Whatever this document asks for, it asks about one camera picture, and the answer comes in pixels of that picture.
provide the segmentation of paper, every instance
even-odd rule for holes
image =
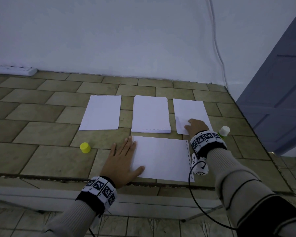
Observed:
[[[133,136],[133,141],[137,146],[131,170],[145,166],[139,177],[188,182],[192,164],[187,140]],[[193,172],[190,182],[194,182]]]
[[[122,96],[90,96],[79,130],[118,129],[121,100]]]
[[[213,130],[205,110],[204,103],[196,100],[173,99],[176,131],[178,134],[188,135],[185,125],[190,125],[189,119],[202,120]]]
[[[132,132],[171,133],[168,100],[165,97],[135,96]]]

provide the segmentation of person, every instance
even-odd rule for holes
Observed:
[[[191,125],[185,128],[192,139],[198,133],[209,128],[201,120],[190,119]],[[136,148],[132,137],[125,139],[122,146],[114,153],[116,144],[104,164],[100,176],[107,186],[116,189],[126,185],[144,171],[144,166],[131,172],[130,164]],[[215,176],[215,189],[227,211],[232,226],[241,236],[296,236],[296,208],[288,201],[276,195],[264,185],[258,175],[241,165],[223,146],[208,151],[207,163]],[[94,189],[94,182],[100,177],[91,179],[87,190]],[[109,189],[110,199],[114,195]],[[104,213],[109,206],[103,198],[104,192],[96,197],[92,191],[81,191],[73,205],[58,217],[48,222],[40,237],[82,237],[95,218]]]

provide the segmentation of black cable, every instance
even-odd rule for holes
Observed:
[[[204,215],[206,215],[209,219],[211,219],[211,220],[214,221],[215,223],[217,223],[217,224],[219,224],[219,225],[221,225],[222,227],[225,227],[225,228],[227,228],[227,229],[237,230],[237,228],[233,228],[233,227],[230,227],[230,226],[224,225],[224,224],[218,222],[217,220],[213,219],[212,217],[210,217],[210,216],[209,216],[209,215],[208,215],[208,214],[207,214],[207,213],[206,213],[206,212],[205,212],[205,211],[199,206],[199,204],[197,203],[196,199],[194,198],[194,195],[193,195],[192,190],[191,190],[190,177],[191,177],[191,173],[192,173],[194,167],[195,167],[198,163],[201,163],[201,162],[202,162],[202,161],[197,162],[197,163],[191,168],[190,173],[189,173],[189,175],[188,175],[188,188],[189,188],[189,190],[190,190],[190,192],[191,192],[191,195],[192,195],[192,198],[193,198],[195,204],[196,204],[197,207],[198,207],[198,208],[204,213]]]
[[[92,232],[92,230],[91,230],[90,228],[89,228],[89,231],[90,231],[91,235],[92,235],[93,237],[95,237],[94,233]]]

